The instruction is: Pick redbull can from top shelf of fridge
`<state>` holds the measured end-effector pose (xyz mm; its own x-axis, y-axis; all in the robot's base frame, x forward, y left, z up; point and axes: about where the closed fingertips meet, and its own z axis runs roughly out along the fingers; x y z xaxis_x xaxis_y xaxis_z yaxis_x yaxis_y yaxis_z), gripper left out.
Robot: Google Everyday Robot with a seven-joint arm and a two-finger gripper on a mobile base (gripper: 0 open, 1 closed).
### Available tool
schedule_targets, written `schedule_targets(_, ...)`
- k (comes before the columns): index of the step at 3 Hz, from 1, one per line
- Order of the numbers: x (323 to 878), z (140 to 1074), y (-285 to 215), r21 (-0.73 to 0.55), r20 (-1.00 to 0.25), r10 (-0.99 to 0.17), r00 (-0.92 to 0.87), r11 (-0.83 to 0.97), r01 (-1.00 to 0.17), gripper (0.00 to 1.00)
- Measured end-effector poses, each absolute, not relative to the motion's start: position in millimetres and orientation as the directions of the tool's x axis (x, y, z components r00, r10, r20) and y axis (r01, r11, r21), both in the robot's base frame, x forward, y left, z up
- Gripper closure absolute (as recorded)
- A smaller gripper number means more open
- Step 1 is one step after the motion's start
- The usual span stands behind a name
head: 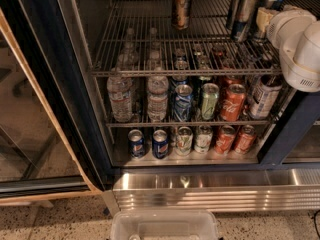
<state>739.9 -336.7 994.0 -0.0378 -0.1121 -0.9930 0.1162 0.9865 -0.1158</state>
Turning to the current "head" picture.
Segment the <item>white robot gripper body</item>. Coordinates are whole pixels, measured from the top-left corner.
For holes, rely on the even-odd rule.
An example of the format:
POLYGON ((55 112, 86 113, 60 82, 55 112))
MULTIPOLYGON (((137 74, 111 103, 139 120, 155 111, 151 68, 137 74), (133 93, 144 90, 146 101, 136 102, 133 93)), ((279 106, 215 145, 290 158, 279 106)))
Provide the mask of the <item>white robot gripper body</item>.
POLYGON ((267 39, 279 49, 281 43, 303 32, 316 17, 307 10, 288 10, 276 14, 267 27, 267 39))

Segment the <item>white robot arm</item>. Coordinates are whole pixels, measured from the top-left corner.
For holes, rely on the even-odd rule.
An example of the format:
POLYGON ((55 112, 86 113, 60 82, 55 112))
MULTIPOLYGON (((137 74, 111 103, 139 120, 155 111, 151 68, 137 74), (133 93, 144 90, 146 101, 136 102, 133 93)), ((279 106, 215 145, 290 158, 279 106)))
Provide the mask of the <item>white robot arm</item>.
POLYGON ((260 7, 258 29, 279 50, 285 81, 303 92, 320 91, 320 21, 309 11, 286 5, 279 12, 260 7))

